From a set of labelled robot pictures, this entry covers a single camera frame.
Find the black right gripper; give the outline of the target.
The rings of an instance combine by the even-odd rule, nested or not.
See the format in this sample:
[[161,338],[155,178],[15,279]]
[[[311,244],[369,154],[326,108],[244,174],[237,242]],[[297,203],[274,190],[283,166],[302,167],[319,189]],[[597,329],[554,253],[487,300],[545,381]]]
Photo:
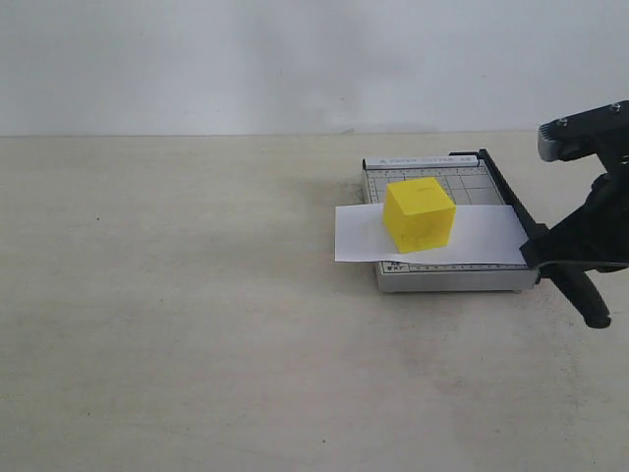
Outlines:
[[604,172],[577,209],[520,248],[525,261],[534,268],[573,265],[602,272],[628,267],[628,102],[540,125],[538,153],[545,162],[594,155]]

